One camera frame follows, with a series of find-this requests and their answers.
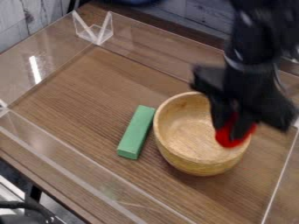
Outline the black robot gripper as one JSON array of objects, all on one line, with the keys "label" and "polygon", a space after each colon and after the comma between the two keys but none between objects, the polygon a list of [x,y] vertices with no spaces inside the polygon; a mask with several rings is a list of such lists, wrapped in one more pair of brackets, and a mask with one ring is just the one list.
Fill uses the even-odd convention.
[{"label": "black robot gripper", "polygon": [[190,88],[209,99],[212,126],[217,130],[237,112],[229,132],[230,140],[247,138],[256,123],[288,131],[299,111],[276,86],[276,72],[237,70],[194,65]]}]

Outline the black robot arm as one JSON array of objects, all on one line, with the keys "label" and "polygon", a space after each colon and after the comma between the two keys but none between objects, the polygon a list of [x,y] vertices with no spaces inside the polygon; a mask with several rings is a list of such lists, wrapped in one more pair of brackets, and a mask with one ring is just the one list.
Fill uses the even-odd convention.
[{"label": "black robot arm", "polygon": [[299,60],[299,0],[228,1],[234,15],[225,66],[194,66],[190,88],[208,97],[214,138],[229,148],[259,123],[285,132],[299,116],[277,78],[281,57]]}]

